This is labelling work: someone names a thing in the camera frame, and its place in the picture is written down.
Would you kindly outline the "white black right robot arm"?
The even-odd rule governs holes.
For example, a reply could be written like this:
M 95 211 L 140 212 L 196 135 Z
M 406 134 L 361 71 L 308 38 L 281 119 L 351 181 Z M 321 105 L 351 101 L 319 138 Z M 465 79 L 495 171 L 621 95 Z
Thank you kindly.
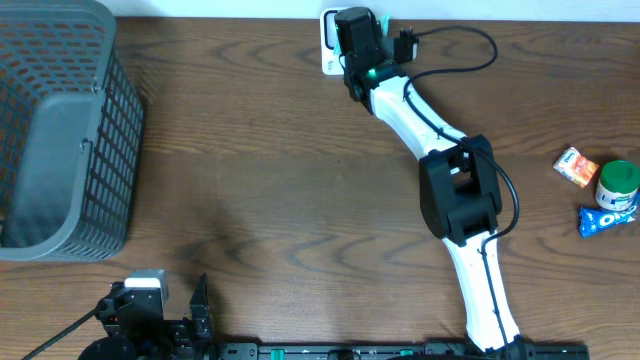
M 513 182 L 486 137 L 455 129 L 416 91 L 416 79 L 403 66 L 417 54 L 418 34 L 386 36 L 366 7 L 341 9 L 333 21 L 333 49 L 350 96 L 394 130 L 418 160 L 420 210 L 452 258 L 469 340 L 489 358 L 523 356 L 497 256 L 499 238 L 515 227 L 498 225 L 499 185 L 513 190 Z

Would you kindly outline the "white wet wipes pack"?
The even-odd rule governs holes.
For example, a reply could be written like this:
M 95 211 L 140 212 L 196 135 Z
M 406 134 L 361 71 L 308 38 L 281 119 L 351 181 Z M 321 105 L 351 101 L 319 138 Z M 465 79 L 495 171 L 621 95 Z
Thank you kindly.
M 381 28 L 381 33 L 382 33 L 383 37 L 386 37 L 388 35 L 390 19 L 391 19 L 391 16 L 389 14 L 386 14 L 379 21 L 380 28 Z M 335 43 L 334 49 L 333 49 L 333 54 L 334 55 L 340 55 L 341 54 L 341 48 L 340 48 L 339 40 L 336 40 L 336 43 Z

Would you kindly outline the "blue Oreo cookie pack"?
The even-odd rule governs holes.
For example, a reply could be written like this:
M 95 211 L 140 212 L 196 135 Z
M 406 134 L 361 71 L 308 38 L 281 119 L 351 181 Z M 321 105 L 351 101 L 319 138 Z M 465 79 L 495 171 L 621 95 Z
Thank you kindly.
M 623 211 L 581 208 L 579 215 L 579 233 L 583 238 L 587 238 L 615 226 L 637 221 L 639 219 L 639 195 L 636 195 L 631 206 Z

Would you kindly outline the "green lid white jar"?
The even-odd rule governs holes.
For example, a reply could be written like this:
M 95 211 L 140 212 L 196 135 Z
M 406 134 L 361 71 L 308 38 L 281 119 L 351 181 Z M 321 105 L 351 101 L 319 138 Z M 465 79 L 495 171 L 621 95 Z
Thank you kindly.
M 638 188 L 639 167 L 630 161 L 612 161 L 602 168 L 595 200 L 606 210 L 624 211 L 632 205 Z

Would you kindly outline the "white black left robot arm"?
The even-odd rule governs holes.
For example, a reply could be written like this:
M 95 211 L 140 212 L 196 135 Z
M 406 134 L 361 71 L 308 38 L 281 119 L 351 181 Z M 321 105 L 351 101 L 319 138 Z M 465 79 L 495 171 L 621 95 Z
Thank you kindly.
M 190 315 L 164 317 L 169 298 L 167 273 L 137 270 L 115 282 L 99 300 L 95 318 L 106 336 L 89 345 L 82 359 L 215 360 L 214 329 L 209 309 L 208 277 L 199 277 L 189 302 Z

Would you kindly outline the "orange tissue pack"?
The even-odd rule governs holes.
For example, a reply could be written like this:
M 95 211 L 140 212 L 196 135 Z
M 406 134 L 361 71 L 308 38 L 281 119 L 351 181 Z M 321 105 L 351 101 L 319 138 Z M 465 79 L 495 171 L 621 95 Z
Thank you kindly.
M 553 168 L 574 184 L 585 188 L 599 166 L 583 156 L 575 147 L 569 147 L 554 163 Z

